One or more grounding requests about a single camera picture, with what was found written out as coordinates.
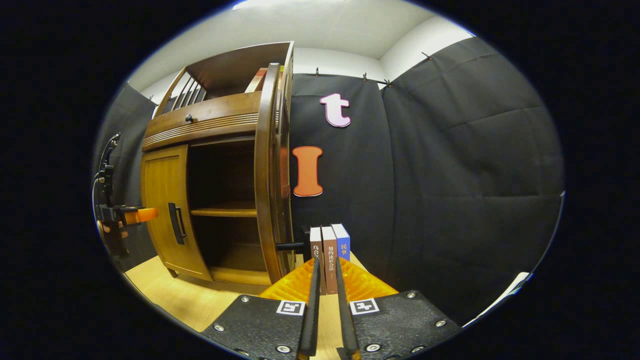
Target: cabinet drawer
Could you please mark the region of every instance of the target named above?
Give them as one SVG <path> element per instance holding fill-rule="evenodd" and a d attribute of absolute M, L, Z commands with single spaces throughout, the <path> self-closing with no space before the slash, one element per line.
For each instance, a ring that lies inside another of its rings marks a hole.
<path fill-rule="evenodd" d="M 173 110 L 152 119 L 142 151 L 229 133 L 255 131 L 262 92 L 234 94 Z M 185 121 L 191 115 L 192 122 Z"/>

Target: white wall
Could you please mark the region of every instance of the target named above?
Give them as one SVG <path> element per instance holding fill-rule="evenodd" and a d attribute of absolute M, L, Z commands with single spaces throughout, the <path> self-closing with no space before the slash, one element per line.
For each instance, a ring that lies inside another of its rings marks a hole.
<path fill-rule="evenodd" d="M 421 51 L 431 55 L 455 42 L 470 37 L 472 35 L 457 24 L 441 16 L 434 16 L 409 31 L 379 60 L 343 51 L 296 47 L 293 72 L 294 74 L 315 74 L 317 67 L 320 74 L 360 78 L 366 72 L 367 79 L 393 80 L 424 60 Z M 151 100 L 157 104 L 177 74 L 178 70 L 142 91 L 137 90 L 147 98 L 153 95 Z M 185 81 L 183 79 L 178 83 L 173 89 L 172 96 L 176 96 L 182 90 Z"/>
<path fill-rule="evenodd" d="M 342 51 L 297 47 L 293 52 L 294 74 L 315 74 L 316 67 L 320 74 L 355 76 L 361 78 L 367 73 L 367 79 L 380 80 L 386 78 L 378 59 Z"/>
<path fill-rule="evenodd" d="M 362 74 L 366 72 L 367 79 L 383 81 L 383 79 L 387 78 L 383 72 L 380 61 L 366 56 L 310 47 L 294 48 L 293 56 L 294 74 L 315 74 L 317 67 L 320 74 L 345 75 L 361 78 Z M 151 101 L 156 104 L 159 103 L 178 72 L 179 71 L 176 71 L 156 81 L 148 88 L 140 91 L 140 93 L 147 98 L 153 95 Z M 180 93 L 185 82 L 186 79 L 184 78 L 178 82 L 178 85 L 173 89 L 172 96 Z"/>
<path fill-rule="evenodd" d="M 383 72 L 393 81 L 425 59 L 421 51 L 432 55 L 470 37 L 472 35 L 459 25 L 434 16 L 409 31 L 380 58 Z"/>

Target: ceiling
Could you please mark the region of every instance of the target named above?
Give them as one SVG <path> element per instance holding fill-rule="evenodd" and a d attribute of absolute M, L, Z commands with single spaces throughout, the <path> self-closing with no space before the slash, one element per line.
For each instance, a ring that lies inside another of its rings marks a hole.
<path fill-rule="evenodd" d="M 195 24 L 147 58 L 129 85 L 142 91 L 183 66 L 239 47 L 295 41 L 380 59 L 435 14 L 402 0 L 250 0 Z"/>

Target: brown book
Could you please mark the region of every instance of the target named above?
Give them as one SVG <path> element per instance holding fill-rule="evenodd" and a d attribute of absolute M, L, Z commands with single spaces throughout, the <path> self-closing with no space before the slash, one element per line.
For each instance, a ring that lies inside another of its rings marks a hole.
<path fill-rule="evenodd" d="M 326 281 L 324 279 L 324 256 L 322 251 L 322 235 L 319 227 L 310 229 L 309 244 L 311 246 L 311 256 L 320 261 L 320 295 L 326 295 Z"/>
<path fill-rule="evenodd" d="M 255 73 L 255 76 L 249 83 L 249 86 L 246 87 L 244 92 L 255 92 L 261 91 L 262 86 L 264 85 L 264 75 L 267 73 L 267 68 L 261 67 L 258 72 Z"/>
<path fill-rule="evenodd" d="M 338 293 L 338 280 L 335 274 L 335 262 L 338 258 L 338 239 L 333 228 L 322 227 L 322 243 L 324 248 L 324 276 L 326 277 L 326 294 Z"/>

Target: orange padding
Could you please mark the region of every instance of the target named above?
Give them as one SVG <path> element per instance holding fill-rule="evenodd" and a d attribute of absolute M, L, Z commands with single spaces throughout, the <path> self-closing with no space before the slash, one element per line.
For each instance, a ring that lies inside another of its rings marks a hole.
<path fill-rule="evenodd" d="M 397 294 L 398 291 L 345 259 L 340 259 L 347 301 L 358 301 Z"/>
<path fill-rule="evenodd" d="M 342 278 L 344 279 L 344 289 L 349 302 L 398 293 L 396 289 L 393 289 L 379 278 L 345 259 L 340 258 L 340 266 L 342 268 Z M 273 300 L 308 302 L 313 269 L 314 259 L 311 259 L 278 280 L 259 296 Z"/>
<path fill-rule="evenodd" d="M 158 209 L 156 208 L 139 209 L 130 213 L 124 213 L 127 224 L 137 224 L 138 222 L 145 222 L 157 217 Z"/>
<path fill-rule="evenodd" d="M 311 259 L 264 290 L 259 297 L 308 303 L 313 271 L 314 259 Z"/>

